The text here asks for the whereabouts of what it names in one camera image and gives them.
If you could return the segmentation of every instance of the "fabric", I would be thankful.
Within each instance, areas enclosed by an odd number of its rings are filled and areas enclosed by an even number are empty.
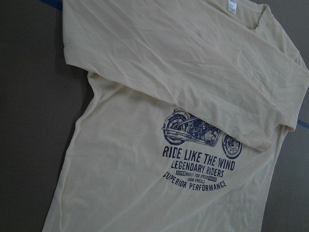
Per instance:
[[[65,0],[94,98],[44,232],[257,232],[307,70],[269,6]]]

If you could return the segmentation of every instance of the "shirt label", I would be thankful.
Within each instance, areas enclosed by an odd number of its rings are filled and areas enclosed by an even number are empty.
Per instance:
[[[228,10],[236,15],[237,2],[235,0],[228,0]]]

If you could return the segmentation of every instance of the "graphic print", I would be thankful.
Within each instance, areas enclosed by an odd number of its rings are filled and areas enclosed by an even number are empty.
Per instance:
[[[221,130],[194,115],[174,109],[162,127],[164,137],[171,145],[190,141],[207,146],[216,146]]]
[[[199,150],[187,149],[184,142],[198,143],[215,147],[221,130],[195,117],[174,109],[163,123],[163,135],[170,144],[163,148],[162,157],[171,159],[169,170],[163,174],[170,183],[195,191],[214,191],[225,188],[225,174],[233,172],[234,161],[241,153],[242,143],[227,135],[222,136],[222,152],[216,155]]]

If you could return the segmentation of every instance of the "sleeve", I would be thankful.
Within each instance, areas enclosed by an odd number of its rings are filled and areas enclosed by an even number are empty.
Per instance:
[[[272,146],[277,125],[295,127],[287,111],[300,107],[308,73],[292,63],[288,74],[294,78],[266,94],[154,3],[66,0],[63,20],[70,65],[174,104],[260,151]],[[291,97],[300,89],[302,94],[282,106],[282,95]]]

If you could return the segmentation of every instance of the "dark gray background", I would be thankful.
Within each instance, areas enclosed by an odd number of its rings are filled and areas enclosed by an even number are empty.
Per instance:
[[[309,67],[309,1],[266,3]],[[65,64],[62,12],[0,1],[0,231],[39,232],[75,121],[93,97],[86,72]],[[309,96],[299,119],[309,123]],[[263,232],[309,231],[309,130],[289,133],[273,175]]]

